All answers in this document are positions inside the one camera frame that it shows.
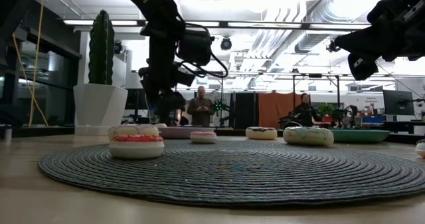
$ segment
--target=donut pillow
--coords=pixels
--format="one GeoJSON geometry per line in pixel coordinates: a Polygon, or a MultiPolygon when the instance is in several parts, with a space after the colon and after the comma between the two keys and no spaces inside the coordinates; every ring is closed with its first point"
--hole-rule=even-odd
{"type": "Polygon", "coordinates": [[[167,125],[166,124],[155,124],[154,127],[156,127],[156,128],[166,128],[167,125]]]}
{"type": "Polygon", "coordinates": [[[191,132],[191,141],[194,144],[214,144],[216,139],[215,132],[191,132]]]}
{"type": "Polygon", "coordinates": [[[328,147],[333,144],[333,132],[325,128],[289,127],[284,130],[284,140],[293,145],[328,147]]]}
{"type": "Polygon", "coordinates": [[[151,124],[122,124],[109,129],[109,140],[113,140],[118,134],[143,134],[159,136],[159,130],[151,124]]]}
{"type": "Polygon", "coordinates": [[[245,136],[252,140],[273,140],[278,137],[278,131],[275,128],[249,127],[245,136]]]}
{"type": "Polygon", "coordinates": [[[140,160],[160,156],[164,147],[160,136],[118,134],[111,140],[109,151],[113,158],[140,160]]]}
{"type": "Polygon", "coordinates": [[[425,158],[425,140],[419,140],[419,141],[417,141],[415,152],[419,156],[425,158]]]}

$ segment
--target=man in brown shirt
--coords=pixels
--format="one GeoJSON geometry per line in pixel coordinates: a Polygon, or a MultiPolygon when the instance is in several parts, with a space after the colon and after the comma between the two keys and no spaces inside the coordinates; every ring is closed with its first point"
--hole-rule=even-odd
{"type": "Polygon", "coordinates": [[[204,86],[198,87],[198,97],[192,98],[187,107],[187,113],[192,115],[192,125],[209,127],[210,116],[214,114],[214,110],[210,109],[212,106],[213,102],[205,98],[204,86]]]}

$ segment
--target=green plant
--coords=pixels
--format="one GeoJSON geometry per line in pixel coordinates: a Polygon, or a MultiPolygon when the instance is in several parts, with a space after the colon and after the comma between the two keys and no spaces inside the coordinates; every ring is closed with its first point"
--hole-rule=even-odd
{"type": "Polygon", "coordinates": [[[320,104],[318,108],[322,115],[332,115],[334,109],[335,107],[332,104],[320,104]]]}
{"type": "Polygon", "coordinates": [[[112,85],[114,36],[115,32],[109,15],[101,10],[90,31],[90,62],[88,63],[90,84],[112,85]]]}

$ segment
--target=gray woven rug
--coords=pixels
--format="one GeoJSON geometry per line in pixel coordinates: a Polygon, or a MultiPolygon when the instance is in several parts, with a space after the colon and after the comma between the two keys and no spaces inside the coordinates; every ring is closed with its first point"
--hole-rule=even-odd
{"type": "Polygon", "coordinates": [[[115,160],[108,146],[89,146],[46,156],[39,167],[71,185],[211,207],[325,205],[425,191],[422,164],[350,148],[270,142],[166,141],[161,157],[143,161],[115,160]]]}

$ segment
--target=monitor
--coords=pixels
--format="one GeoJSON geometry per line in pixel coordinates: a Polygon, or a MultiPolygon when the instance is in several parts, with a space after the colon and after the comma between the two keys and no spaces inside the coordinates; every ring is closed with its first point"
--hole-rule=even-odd
{"type": "Polygon", "coordinates": [[[414,115],[413,95],[408,91],[383,90],[385,114],[414,115]]]}
{"type": "Polygon", "coordinates": [[[145,90],[142,88],[128,88],[126,110],[147,110],[145,90]]]}

